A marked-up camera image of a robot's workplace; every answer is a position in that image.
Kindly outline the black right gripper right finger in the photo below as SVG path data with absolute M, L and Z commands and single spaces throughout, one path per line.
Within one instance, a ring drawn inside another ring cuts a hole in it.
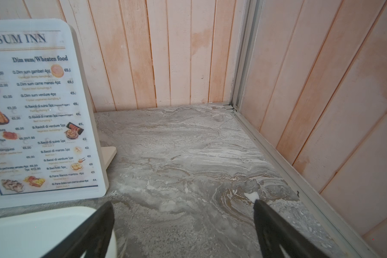
M 327 255 L 262 200 L 254 202 L 254 223 L 264 258 L 326 258 Z

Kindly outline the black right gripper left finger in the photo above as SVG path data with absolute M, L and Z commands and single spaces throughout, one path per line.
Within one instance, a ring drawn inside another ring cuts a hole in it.
M 44 258 L 105 258 L 114 223 L 113 204 L 106 202 Z

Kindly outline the right white menu holder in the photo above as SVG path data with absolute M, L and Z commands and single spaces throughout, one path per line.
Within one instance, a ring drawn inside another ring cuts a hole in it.
M 0 20 L 0 209 L 101 198 L 108 165 L 74 29 Z

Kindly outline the white plastic tray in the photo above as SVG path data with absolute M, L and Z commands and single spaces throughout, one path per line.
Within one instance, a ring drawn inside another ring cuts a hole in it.
M 0 218 L 0 258 L 44 258 L 94 212 L 77 206 Z M 113 231 L 105 258 L 117 253 Z

